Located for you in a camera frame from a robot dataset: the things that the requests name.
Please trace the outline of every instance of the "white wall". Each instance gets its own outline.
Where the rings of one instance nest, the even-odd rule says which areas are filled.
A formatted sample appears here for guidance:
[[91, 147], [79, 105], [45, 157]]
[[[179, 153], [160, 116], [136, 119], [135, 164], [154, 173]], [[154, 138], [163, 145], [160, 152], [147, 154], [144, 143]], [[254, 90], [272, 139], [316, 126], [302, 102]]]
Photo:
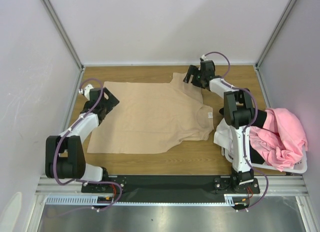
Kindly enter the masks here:
[[285, 107], [301, 120], [308, 140], [303, 175], [320, 217], [320, 0], [298, 0], [261, 71], [273, 107]]
[[22, 192], [20, 232], [44, 172], [46, 138], [61, 132], [79, 69], [40, 0], [0, 0], [0, 24], [0, 215]]
[[86, 65], [255, 63], [288, 1], [51, 0]]

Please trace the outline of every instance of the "white cloth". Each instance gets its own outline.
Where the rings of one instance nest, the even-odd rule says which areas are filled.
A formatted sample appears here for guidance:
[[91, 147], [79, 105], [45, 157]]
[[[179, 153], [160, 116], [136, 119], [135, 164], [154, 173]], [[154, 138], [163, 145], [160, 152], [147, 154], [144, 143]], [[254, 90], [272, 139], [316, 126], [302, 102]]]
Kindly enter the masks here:
[[232, 133], [230, 126], [227, 125], [225, 119], [221, 120], [220, 124], [216, 127], [216, 132], [214, 133], [213, 142], [220, 147], [228, 150], [228, 154], [233, 157], [234, 155], [234, 145], [232, 140]]

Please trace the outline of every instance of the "metal frame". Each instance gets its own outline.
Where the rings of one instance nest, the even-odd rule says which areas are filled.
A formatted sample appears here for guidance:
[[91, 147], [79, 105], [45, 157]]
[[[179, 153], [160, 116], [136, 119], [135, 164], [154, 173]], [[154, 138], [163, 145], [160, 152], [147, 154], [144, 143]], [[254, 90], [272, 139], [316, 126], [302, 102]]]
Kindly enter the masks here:
[[266, 43], [266, 46], [264, 47], [257, 63], [256, 66], [259, 68], [262, 64], [262, 62], [264, 61], [268, 51], [270, 50], [272, 44], [274, 43], [274, 41], [276, 40], [279, 32], [281, 31], [282, 27], [284, 26], [286, 20], [288, 19], [292, 9], [294, 8], [295, 4], [296, 4], [297, 0], [290, 0], [284, 10], [284, 12], [282, 13], [274, 31], [272, 32], [271, 37], [269, 38], [268, 42]]
[[296, 197], [300, 214], [307, 232], [320, 231], [319, 221], [314, 216], [315, 212], [312, 208], [310, 197]]
[[84, 76], [85, 70], [86, 70], [85, 67], [81, 68], [81, 71], [79, 73], [79, 76], [78, 76], [76, 84], [75, 84], [75, 87], [73, 89], [73, 96], [71, 98], [68, 114], [67, 114], [66, 119], [65, 119], [65, 121], [63, 123], [63, 128], [62, 128], [63, 131], [65, 131], [69, 127], [69, 123], [70, 123], [70, 120], [71, 120], [71, 115], [72, 115], [72, 112], [74, 110], [74, 106], [76, 104], [76, 99], [77, 99], [77, 96], [78, 96], [78, 89], [79, 89], [80, 83], [82, 81], [82, 78]]
[[[50, 2], [50, 0], [41, 0], [41, 2], [43, 3], [45, 9], [47, 10], [48, 15], [50, 16], [55, 27], [57, 28], [57, 30], [61, 36], [61, 39], [63, 40], [63, 42], [67, 46], [70, 54], [72, 55], [74, 61], [76, 62], [76, 64], [78, 65], [78, 67], [80, 69], [79, 77], [77, 79], [77, 83], [74, 88], [74, 94], [73, 94], [73, 97], [72, 97], [72, 100], [70, 103], [69, 112], [68, 112], [67, 117], [64, 122], [63, 128], [66, 129], [69, 125], [69, 122], [70, 122], [70, 118], [71, 118], [72, 111], [73, 111], [73, 108], [74, 108], [74, 105], [76, 102], [76, 98], [77, 98], [77, 94], [78, 94], [78, 87], [79, 87], [79, 84], [83, 78], [85, 68], [83, 67], [66, 31], [63, 28], [63, 25], [61, 24], [52, 4]], [[296, 2], [297, 2], [297, 0], [290, 0], [289, 1], [285, 11], [283, 12], [283, 14], [282, 14], [277, 26], [276, 26], [276, 28], [274, 29], [267, 45], [265, 46], [262, 54], [260, 55], [256, 66], [254, 67], [255, 72], [257, 74], [257, 77], [258, 77], [258, 81], [259, 81], [261, 89], [262, 89], [265, 103], [268, 107], [270, 107], [270, 101], [268, 99], [268, 91], [265, 86], [264, 79], [259, 72], [259, 67], [262, 64], [265, 56], [267, 55], [269, 49], [271, 48], [272, 44], [274, 43], [279, 32], [281, 31], [284, 23], [286, 22], [289, 14], [291, 13]], [[263, 176], [257, 176], [257, 179], [260, 184], [260, 189], [261, 189], [261, 194], [262, 194], [265, 189], [266, 181]], [[60, 196], [60, 198], [63, 198], [66, 196], [72, 196], [74, 198], [81, 198], [81, 197], [88, 196], [88, 195], [90, 196], [90, 195], [96, 195], [96, 194], [82, 194], [81, 193], [81, 184], [79, 184], [79, 183], [73, 182], [67, 186], [59, 186], [58, 184], [56, 184], [56, 182], [53, 179], [49, 179], [45, 176], [42, 176], [40, 178], [40, 181], [39, 181], [39, 184], [38, 184], [35, 196], [34, 196], [33, 207], [31, 210], [30, 218], [25, 225], [25, 230], [26, 231], [37, 231], [39, 224], [41, 222], [43, 208], [45, 206], [46, 199], [48, 197], [52, 197], [52, 198], [56, 197], [57, 198], [57, 196], [58, 196], [58, 198], [59, 198], [59, 196]], [[237, 194], [226, 194], [225, 195], [226, 203], [228, 204], [228, 206], [230, 206], [230, 204], [231, 204], [229, 198], [232, 196], [238, 196], [238, 195]], [[302, 176], [269, 176], [269, 191], [267, 193], [267, 196], [295, 196], [297, 203], [298, 203], [298, 206], [299, 206], [299, 209], [300, 209], [300, 213], [302, 215], [304, 225], [306, 227], [306, 230], [307, 231], [320, 230], [318, 221], [313, 216], [312, 204], [310, 202], [308, 191], [307, 191], [307, 188], [306, 188], [306, 185], [304, 183]], [[160, 204], [152, 204], [152, 203], [148, 203], [148, 204], [118, 203], [118, 204], [119, 205], [126, 205], [126, 206], [128, 206], [128, 205], [143, 205], [143, 206], [160, 205]]]
[[[263, 194], [266, 187], [266, 179], [264, 176], [256, 176], [260, 185], [260, 195]], [[269, 178], [269, 191], [266, 196], [308, 196], [307, 187], [304, 179], [299, 176], [268, 176]], [[82, 184], [78, 182], [71, 182], [66, 186], [60, 186], [54, 179], [42, 176], [40, 178], [38, 187], [36, 189], [36, 195], [77, 195], [87, 196], [96, 195], [91, 193], [81, 193]], [[108, 196], [110, 194], [99, 194], [101, 196]], [[243, 196], [239, 194], [228, 194], [229, 196]]]
[[57, 16], [57, 13], [55, 12], [50, 0], [41, 0], [44, 8], [46, 9], [49, 17], [51, 18], [53, 24], [55, 25], [55, 27], [57, 28], [57, 31], [60, 34], [61, 39], [63, 40], [63, 42], [65, 43], [66, 47], [68, 48], [70, 54], [72, 55], [75, 63], [78, 65], [79, 69], [83, 68], [83, 65], [80, 61], [79, 56], [77, 55], [69, 36], [67, 35], [62, 23], [60, 22], [59, 17]]

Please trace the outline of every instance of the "pink cloth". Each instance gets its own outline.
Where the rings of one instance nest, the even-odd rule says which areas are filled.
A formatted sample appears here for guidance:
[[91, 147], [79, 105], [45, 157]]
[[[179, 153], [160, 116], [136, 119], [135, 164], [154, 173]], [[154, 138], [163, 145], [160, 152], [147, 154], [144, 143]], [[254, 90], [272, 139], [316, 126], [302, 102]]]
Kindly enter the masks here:
[[293, 168], [308, 150], [305, 131], [298, 118], [285, 108], [266, 109], [263, 129], [250, 128], [250, 144], [267, 162], [279, 171]]

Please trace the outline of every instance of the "cable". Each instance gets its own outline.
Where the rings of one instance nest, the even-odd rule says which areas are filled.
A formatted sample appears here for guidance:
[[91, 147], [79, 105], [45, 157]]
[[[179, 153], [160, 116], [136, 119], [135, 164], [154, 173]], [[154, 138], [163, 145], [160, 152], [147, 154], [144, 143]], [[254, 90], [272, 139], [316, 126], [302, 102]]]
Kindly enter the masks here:
[[72, 181], [74, 181], [74, 179], [70, 179], [68, 180], [67, 182], [61, 182], [58, 178], [58, 174], [57, 174], [57, 160], [58, 160], [58, 154], [59, 154], [59, 150], [60, 150], [60, 147], [62, 145], [62, 142], [64, 141], [64, 139], [71, 133], [71, 131], [80, 123], [84, 120], [85, 117], [87, 117], [87, 115], [98, 105], [99, 101], [101, 100], [103, 94], [104, 94], [104, 86], [102, 84], [102, 82], [96, 78], [89, 78], [89, 79], [86, 79], [84, 80], [81, 84], [80, 84], [80, 88], [82, 88], [82, 86], [88, 82], [88, 81], [91, 81], [91, 80], [94, 80], [96, 82], [99, 83], [100, 85], [100, 94], [99, 94], [99, 97], [97, 99], [97, 101], [95, 102], [95, 104], [92, 106], [92, 108], [89, 109], [89, 111], [87, 111], [84, 116], [82, 118], [79, 118], [68, 130], [67, 132], [62, 136], [62, 138], [59, 140], [57, 146], [56, 146], [56, 149], [55, 149], [55, 155], [53, 157], [53, 177], [54, 179], [56, 180], [56, 182], [59, 184], [59, 185], [67, 185], [68, 183], [71, 183]]
[[250, 188], [250, 186], [248, 186], [246, 188], [246, 190], [248, 191], [248, 199], [251, 199], [254, 196], [254, 192], [252, 191], [252, 189]]
[[95, 209], [95, 208], [93, 208], [93, 207], [88, 207], [88, 206], [86, 206], [86, 207], [80, 207], [80, 208], [76, 208], [76, 209], [72, 209], [72, 210], [70, 210], [70, 211], [68, 211], [68, 212], [65, 212], [65, 213], [62, 213], [62, 214], [59, 214], [59, 215], [57, 215], [57, 217], [60, 217], [60, 216], [63, 216], [63, 215], [66, 215], [66, 214], [68, 214], [68, 213], [70, 213], [70, 212], [73, 212], [73, 211], [76, 211], [76, 210], [81, 210], [81, 209], [84, 209], [84, 208], [93, 208], [93, 209], [95, 209], [97, 212], [99, 212], [99, 211], [104, 211], [104, 210], [106, 210], [106, 209], [108, 209], [109, 207], [111, 207], [113, 204], [115, 204], [116, 202], [118, 202], [119, 201], [119, 199], [121, 198], [121, 195], [122, 195], [122, 187], [118, 184], [118, 183], [115, 183], [115, 182], [110, 182], [110, 181], [84, 181], [84, 180], [79, 180], [79, 179], [77, 179], [77, 180], [75, 180], [75, 179], [70, 179], [70, 180], [68, 180], [67, 182], [61, 182], [60, 180], [59, 180], [59, 178], [58, 178], [58, 174], [57, 174], [57, 159], [58, 159], [58, 154], [59, 154], [59, 150], [60, 150], [60, 147], [61, 147], [61, 145], [62, 145], [62, 142], [63, 142], [63, 140], [71, 133], [71, 131], [80, 123], [80, 122], [82, 122], [86, 117], [87, 117], [87, 115], [98, 105], [98, 103], [99, 103], [99, 101], [101, 100], [101, 98], [102, 98], [102, 96], [103, 96], [103, 94], [104, 94], [104, 86], [103, 86], [103, 84], [102, 84], [102, 82], [100, 81], [100, 80], [98, 80], [98, 79], [96, 79], [96, 78], [89, 78], [89, 79], [86, 79], [86, 80], [84, 80], [81, 84], [80, 84], [80, 89], [82, 88], [82, 86], [86, 83], [86, 82], [88, 82], [88, 81], [96, 81], [96, 82], [98, 82], [99, 83], [99, 85], [100, 85], [100, 94], [99, 94], [99, 97], [98, 97], [98, 99], [97, 99], [97, 101], [95, 102], [95, 104], [83, 115], [83, 117], [81, 117], [81, 118], [79, 118], [68, 130], [67, 130], [67, 132], [62, 136], [62, 138], [59, 140], [59, 142], [58, 142], [58, 144], [57, 144], [57, 146], [56, 146], [56, 149], [55, 149], [55, 155], [54, 155], [54, 157], [53, 157], [53, 177], [54, 177], [54, 179], [56, 180], [56, 182], [59, 184], [59, 185], [67, 185], [67, 184], [69, 184], [69, 183], [71, 183], [72, 181], [77, 181], [77, 182], [81, 182], [81, 183], [95, 183], [95, 184], [111, 184], [111, 185], [115, 185], [115, 186], [117, 186], [119, 189], [120, 189], [120, 192], [119, 192], [119, 196], [112, 202], [112, 203], [110, 203], [107, 207], [104, 207], [104, 208], [101, 208], [101, 209]]
[[226, 61], [228, 62], [228, 69], [227, 69], [226, 73], [223, 74], [223, 76], [221, 77], [221, 78], [225, 78], [225, 76], [229, 73], [230, 67], [231, 67], [229, 59], [224, 54], [222, 54], [220, 52], [209, 52], [209, 53], [205, 54], [204, 56], [206, 57], [206, 56], [208, 56], [210, 54], [219, 54], [219, 55], [223, 56], [226, 59]]
[[248, 164], [248, 166], [255, 172], [257, 173], [260, 173], [262, 174], [264, 177], [265, 177], [265, 180], [266, 180], [266, 185], [265, 185], [265, 191], [263, 192], [262, 196], [260, 197], [260, 199], [254, 203], [253, 205], [251, 205], [249, 208], [252, 208], [254, 206], [256, 206], [264, 197], [265, 195], [267, 194], [267, 191], [268, 191], [268, 188], [269, 188], [269, 179], [267, 177], [267, 175], [265, 173], [263, 173], [262, 171], [254, 168], [251, 163], [248, 161], [248, 155], [247, 155], [247, 151], [246, 151], [246, 129], [249, 128], [255, 121], [256, 121], [256, 118], [258, 116], [258, 105], [257, 105], [257, 101], [255, 99], [255, 97], [253, 96], [253, 94], [251, 92], [249, 92], [247, 89], [244, 89], [244, 88], [238, 88], [238, 87], [235, 87], [233, 85], [231, 85], [230, 83], [227, 83], [225, 80], [224, 80], [224, 77], [228, 74], [228, 72], [230, 71], [230, 61], [229, 59], [222, 53], [220, 52], [210, 52], [210, 53], [207, 53], [205, 54], [205, 56], [207, 55], [210, 55], [210, 54], [220, 54], [221, 56], [223, 56], [226, 61], [228, 62], [228, 70], [227, 72], [221, 77], [221, 83], [226, 85], [227, 87], [231, 88], [231, 89], [238, 89], [238, 90], [241, 90], [241, 91], [244, 91], [246, 93], [249, 94], [249, 96], [251, 97], [251, 99], [253, 100], [253, 103], [254, 103], [254, 117], [252, 119], [252, 121], [243, 129], [242, 133], [243, 133], [243, 154], [244, 154], [244, 159], [246, 161], [246, 163]]

